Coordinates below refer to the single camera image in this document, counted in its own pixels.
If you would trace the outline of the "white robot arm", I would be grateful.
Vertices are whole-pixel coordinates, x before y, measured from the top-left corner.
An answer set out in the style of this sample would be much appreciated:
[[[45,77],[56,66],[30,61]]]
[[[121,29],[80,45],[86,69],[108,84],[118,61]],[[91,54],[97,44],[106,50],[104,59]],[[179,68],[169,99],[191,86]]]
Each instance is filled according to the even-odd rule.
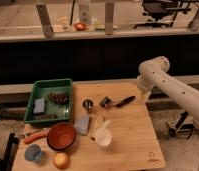
[[[142,62],[137,88],[148,98],[152,88],[158,87],[199,122],[199,91],[168,75],[169,68],[170,62],[164,56]]]

